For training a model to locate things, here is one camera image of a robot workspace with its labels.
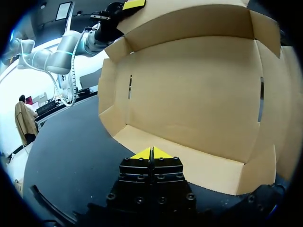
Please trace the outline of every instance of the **open cardboard box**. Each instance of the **open cardboard box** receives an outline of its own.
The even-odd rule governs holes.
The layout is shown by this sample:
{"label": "open cardboard box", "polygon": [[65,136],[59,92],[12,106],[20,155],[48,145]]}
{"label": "open cardboard box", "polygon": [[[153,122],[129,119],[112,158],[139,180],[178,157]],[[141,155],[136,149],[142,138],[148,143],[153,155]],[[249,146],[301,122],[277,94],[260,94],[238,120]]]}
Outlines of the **open cardboard box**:
{"label": "open cardboard box", "polygon": [[239,0],[162,2],[147,0],[106,48],[102,123],[133,153],[156,146],[180,157],[185,178],[207,189],[238,195],[272,184],[301,74],[295,67],[292,80],[277,23]]}

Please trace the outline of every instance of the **red object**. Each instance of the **red object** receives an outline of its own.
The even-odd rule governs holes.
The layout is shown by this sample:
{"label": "red object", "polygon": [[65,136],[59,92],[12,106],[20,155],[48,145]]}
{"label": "red object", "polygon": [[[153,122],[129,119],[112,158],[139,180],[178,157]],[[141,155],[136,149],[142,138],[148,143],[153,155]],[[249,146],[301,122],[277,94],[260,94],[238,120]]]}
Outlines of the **red object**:
{"label": "red object", "polygon": [[31,97],[31,96],[30,96],[30,97],[27,97],[25,100],[26,100],[27,104],[30,104],[30,105],[33,104],[33,100],[32,100],[32,97]]}

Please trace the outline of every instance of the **beige jacket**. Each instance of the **beige jacket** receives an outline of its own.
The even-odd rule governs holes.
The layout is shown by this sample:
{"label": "beige jacket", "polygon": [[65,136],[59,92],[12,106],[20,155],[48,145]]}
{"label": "beige jacket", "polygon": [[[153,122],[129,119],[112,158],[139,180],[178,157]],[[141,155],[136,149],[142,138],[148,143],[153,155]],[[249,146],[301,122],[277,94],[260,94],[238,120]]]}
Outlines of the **beige jacket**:
{"label": "beige jacket", "polygon": [[22,101],[15,106],[15,123],[20,134],[22,143],[27,144],[25,134],[37,135],[38,131],[35,125],[35,118],[38,115],[30,110]]}

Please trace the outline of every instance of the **desk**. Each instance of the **desk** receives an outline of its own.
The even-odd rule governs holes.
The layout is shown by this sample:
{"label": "desk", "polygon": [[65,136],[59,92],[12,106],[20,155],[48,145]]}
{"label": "desk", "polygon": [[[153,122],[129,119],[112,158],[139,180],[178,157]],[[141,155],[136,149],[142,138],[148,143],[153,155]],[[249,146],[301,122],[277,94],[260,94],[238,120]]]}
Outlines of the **desk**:
{"label": "desk", "polygon": [[[76,99],[76,102],[74,104],[75,105],[78,105],[79,103],[81,102],[85,102],[88,98],[90,97],[93,97],[93,96],[96,96],[97,95],[97,91],[96,92],[92,92],[90,93],[89,95],[86,95],[86,96],[83,96],[83,97],[78,97]],[[51,117],[55,116],[56,114],[64,111],[64,110],[67,110],[69,107],[66,107],[64,104],[60,104],[58,105],[57,107],[55,107],[54,109],[51,109],[50,111],[47,111],[46,113],[38,116],[35,121],[37,122],[37,126],[38,126],[38,130],[40,131],[42,126],[45,124],[45,122],[47,120],[49,120]]]}
{"label": "desk", "polygon": [[[118,178],[119,165],[133,153],[116,142],[98,118],[95,96],[49,119],[39,132],[25,168],[23,197],[43,219],[52,218],[33,198],[29,187],[68,215],[85,213],[89,202],[106,206],[106,196]],[[215,213],[241,200],[190,184],[198,210]]]}

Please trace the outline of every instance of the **white wall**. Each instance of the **white wall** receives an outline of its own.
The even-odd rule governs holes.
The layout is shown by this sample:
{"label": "white wall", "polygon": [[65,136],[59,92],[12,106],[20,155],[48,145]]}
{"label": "white wall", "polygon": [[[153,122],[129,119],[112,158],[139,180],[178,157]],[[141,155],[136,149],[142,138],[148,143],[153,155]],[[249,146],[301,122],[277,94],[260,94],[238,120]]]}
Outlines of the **white wall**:
{"label": "white wall", "polygon": [[[58,44],[60,40],[53,40],[34,50]],[[78,88],[81,88],[80,77],[100,69],[105,58],[108,58],[105,51],[91,58],[76,56],[75,74]],[[46,92],[47,97],[52,98],[54,92],[54,85],[46,73],[32,69],[13,69],[17,63],[18,60],[0,75],[0,151],[7,156],[22,145],[14,118],[15,105],[20,95],[34,98]]]}
{"label": "white wall", "polygon": [[0,150],[3,153],[9,155],[22,144],[14,117],[19,97],[35,98],[44,92],[48,98],[53,97],[51,78],[46,73],[31,69],[15,69],[0,83]]}

